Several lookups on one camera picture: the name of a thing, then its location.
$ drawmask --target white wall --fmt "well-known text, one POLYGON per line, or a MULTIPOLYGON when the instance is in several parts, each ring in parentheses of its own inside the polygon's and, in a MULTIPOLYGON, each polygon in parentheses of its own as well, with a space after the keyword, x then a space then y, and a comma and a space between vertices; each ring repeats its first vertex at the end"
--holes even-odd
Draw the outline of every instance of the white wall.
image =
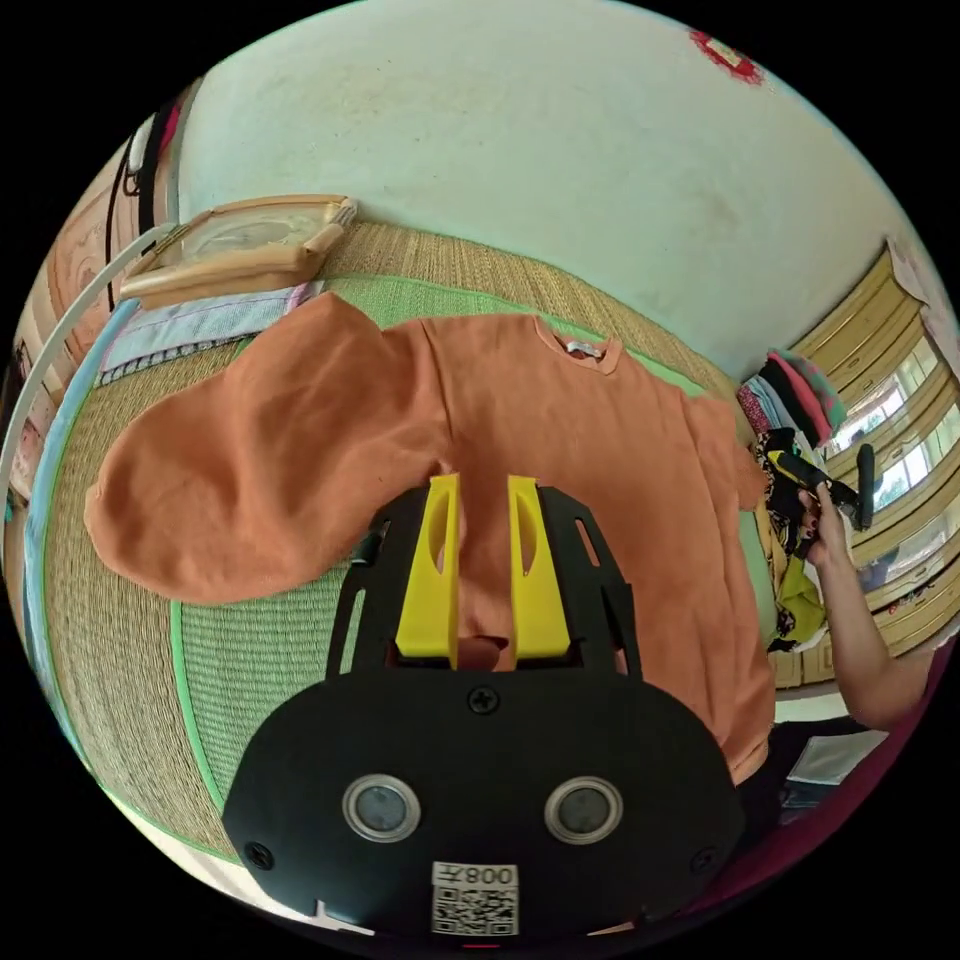
POLYGON ((906 229, 792 91, 605 0, 366 0, 288 27, 205 79, 180 190, 182 219, 351 194, 368 218, 569 270, 736 377, 906 229))

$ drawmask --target pink clothing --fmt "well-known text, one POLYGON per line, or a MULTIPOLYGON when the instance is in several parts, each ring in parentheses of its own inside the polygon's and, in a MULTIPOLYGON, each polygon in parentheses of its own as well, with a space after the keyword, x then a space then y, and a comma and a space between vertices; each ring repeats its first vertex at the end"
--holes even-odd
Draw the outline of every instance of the pink clothing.
POLYGON ((833 430, 830 424, 827 423, 827 418, 823 415, 823 407, 820 406, 820 401, 817 399, 813 390, 810 389, 810 384, 808 384, 783 357, 771 351, 767 354, 767 359, 776 363, 783 371, 784 376, 790 381, 790 386, 793 387, 797 402, 803 407, 803 412, 811 419, 813 425, 817 428, 817 446, 826 443, 833 435, 833 430))

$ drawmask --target black cable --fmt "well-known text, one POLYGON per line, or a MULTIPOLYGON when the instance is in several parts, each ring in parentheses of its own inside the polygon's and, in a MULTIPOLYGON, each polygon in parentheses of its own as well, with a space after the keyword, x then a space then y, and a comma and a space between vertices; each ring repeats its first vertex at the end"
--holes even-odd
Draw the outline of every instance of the black cable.
MULTIPOLYGON (((113 212, 117 206, 117 193, 120 190, 120 183, 127 173, 127 164, 130 162, 130 150, 133 147, 133 137, 127 141, 123 148, 123 156, 120 157, 120 163, 117 165, 117 172, 113 175, 113 186, 110 188, 110 201, 107 203, 107 226, 104 230, 104 264, 109 264, 113 259, 113 212)), ((116 306, 113 300, 113 281, 107 284, 107 303, 110 306, 110 312, 116 306)))
POLYGON ((157 168, 160 166, 160 145, 163 135, 167 132, 170 116, 178 105, 179 97, 174 97, 164 104, 153 118, 147 143, 143 151, 143 163, 137 174, 137 185, 140 189, 140 235, 156 226, 153 216, 153 198, 157 186, 157 168))

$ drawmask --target folded towel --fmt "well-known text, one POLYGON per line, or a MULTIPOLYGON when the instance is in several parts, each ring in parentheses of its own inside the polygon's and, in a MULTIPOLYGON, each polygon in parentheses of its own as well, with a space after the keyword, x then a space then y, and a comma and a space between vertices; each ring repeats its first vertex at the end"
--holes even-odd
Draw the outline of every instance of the folded towel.
POLYGON ((812 360, 801 357, 797 353, 792 353, 790 350, 778 349, 771 351, 771 353, 785 360, 807 381, 807 385, 816 396, 827 422, 833 428, 831 436, 836 433, 844 420, 847 419, 847 408, 843 405, 840 394, 827 379, 827 375, 812 360))
POLYGON ((816 428, 816 436, 808 436, 811 446, 819 447, 826 443, 830 437, 833 436, 833 430, 827 422, 827 418, 824 416, 820 401, 817 400, 816 394, 810 389, 810 385, 783 357, 778 356, 776 353, 769 353, 767 354, 767 360, 777 364, 784 372, 787 380, 790 382, 790 386, 793 388, 797 402, 803 407, 803 412, 806 413, 813 422, 816 428))
POLYGON ((97 385, 197 350, 256 336, 322 289, 323 281, 317 280, 138 311, 104 353, 97 385))
POLYGON ((817 446, 820 439, 820 430, 817 424, 807 414, 806 408, 800 403, 793 383, 791 383, 789 377, 783 372, 780 364, 773 360, 768 360, 763 365, 763 369, 760 371, 757 379, 765 387, 767 392, 776 398, 776 403, 786 410, 790 425, 797 430, 802 430, 810 441, 811 446, 817 446))

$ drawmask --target sticker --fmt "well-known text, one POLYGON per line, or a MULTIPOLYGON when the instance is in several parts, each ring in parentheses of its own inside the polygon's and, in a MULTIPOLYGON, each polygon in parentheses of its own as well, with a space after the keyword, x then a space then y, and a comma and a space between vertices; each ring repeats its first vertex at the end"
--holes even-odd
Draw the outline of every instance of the sticker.
POLYGON ((732 77, 756 86, 763 83, 763 73, 760 68, 732 47, 699 30, 691 30, 690 37, 703 53, 717 66, 723 67, 732 77))
POLYGON ((506 864, 434 863, 431 929, 458 937, 520 932, 520 879, 506 864))

